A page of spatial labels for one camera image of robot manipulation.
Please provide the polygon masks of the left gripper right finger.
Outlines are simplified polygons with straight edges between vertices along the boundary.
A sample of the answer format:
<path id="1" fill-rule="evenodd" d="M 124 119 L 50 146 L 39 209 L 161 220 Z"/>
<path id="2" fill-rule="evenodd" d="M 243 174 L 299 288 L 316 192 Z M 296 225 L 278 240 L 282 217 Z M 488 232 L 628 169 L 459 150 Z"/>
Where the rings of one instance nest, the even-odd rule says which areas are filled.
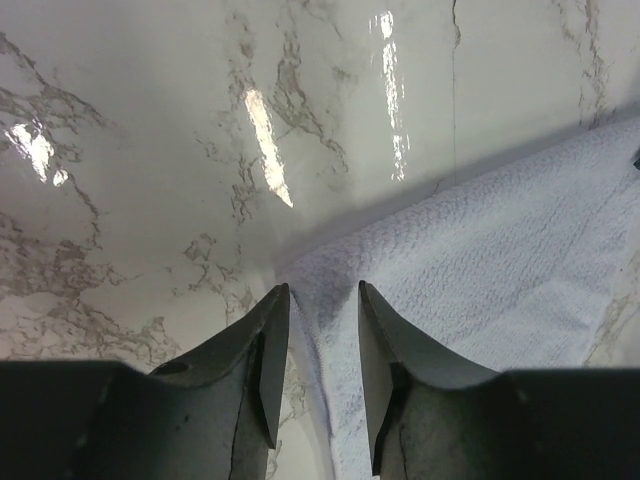
<path id="1" fill-rule="evenodd" d="M 382 479 L 635 479 L 635 368 L 496 372 L 358 286 L 367 435 Z"/>

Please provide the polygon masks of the light blue towel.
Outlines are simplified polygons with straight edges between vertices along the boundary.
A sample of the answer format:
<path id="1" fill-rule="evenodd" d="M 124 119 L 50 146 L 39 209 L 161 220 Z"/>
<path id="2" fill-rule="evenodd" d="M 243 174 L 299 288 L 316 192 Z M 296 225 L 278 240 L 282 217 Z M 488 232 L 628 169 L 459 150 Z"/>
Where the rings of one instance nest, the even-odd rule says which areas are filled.
<path id="1" fill-rule="evenodd" d="M 483 366 L 578 366 L 639 225 L 639 122 L 604 126 L 328 242 L 281 273 L 334 479 L 371 474 L 357 284 Z"/>

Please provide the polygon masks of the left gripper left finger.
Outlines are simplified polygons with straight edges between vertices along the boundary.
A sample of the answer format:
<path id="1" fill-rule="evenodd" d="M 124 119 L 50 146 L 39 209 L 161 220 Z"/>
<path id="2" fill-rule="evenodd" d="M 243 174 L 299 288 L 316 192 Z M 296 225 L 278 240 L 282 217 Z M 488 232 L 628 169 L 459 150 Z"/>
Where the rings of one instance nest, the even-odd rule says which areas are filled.
<path id="1" fill-rule="evenodd" d="M 5 479 L 262 479 L 289 338 L 281 284 L 196 348 L 142 373 L 116 361 L 5 361 Z"/>

